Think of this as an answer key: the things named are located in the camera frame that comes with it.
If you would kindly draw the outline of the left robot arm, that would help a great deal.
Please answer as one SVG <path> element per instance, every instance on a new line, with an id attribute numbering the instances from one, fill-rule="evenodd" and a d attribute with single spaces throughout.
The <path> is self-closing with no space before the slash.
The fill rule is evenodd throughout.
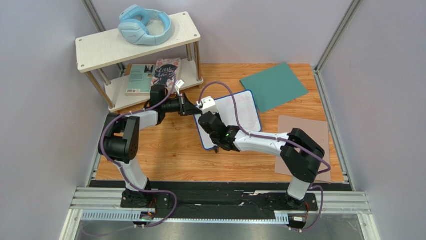
<path id="1" fill-rule="evenodd" d="M 139 132 L 162 123 L 167 113 L 193 116 L 202 111 L 189 101 L 185 93 L 171 98 L 171 91 L 163 85 L 150 90 L 150 107 L 137 114 L 110 113 L 103 127 L 98 151 L 112 162 L 126 182 L 123 197 L 147 204 L 153 197 L 151 183 L 137 160 Z"/>

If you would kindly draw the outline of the blue framed whiteboard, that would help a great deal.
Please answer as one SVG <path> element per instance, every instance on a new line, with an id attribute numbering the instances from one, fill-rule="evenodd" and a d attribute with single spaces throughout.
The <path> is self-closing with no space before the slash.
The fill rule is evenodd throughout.
<path id="1" fill-rule="evenodd" d="M 230 95 L 214 100 L 223 123 L 227 126 L 237 126 L 237 122 L 247 131 L 260 132 L 262 124 L 260 116 L 250 90 L 234 94 L 238 117 L 235 114 L 234 103 Z"/>

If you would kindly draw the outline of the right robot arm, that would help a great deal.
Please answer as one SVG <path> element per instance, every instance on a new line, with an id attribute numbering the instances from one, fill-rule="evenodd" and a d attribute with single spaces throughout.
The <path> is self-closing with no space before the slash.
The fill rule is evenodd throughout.
<path id="1" fill-rule="evenodd" d="M 299 128 L 290 133 L 273 134 L 248 131 L 239 125 L 225 125 L 218 114 L 207 112 L 198 119 L 200 127 L 214 145 L 225 151 L 257 152 L 280 157 L 292 174 L 287 196 L 301 201 L 315 181 L 324 149 Z"/>

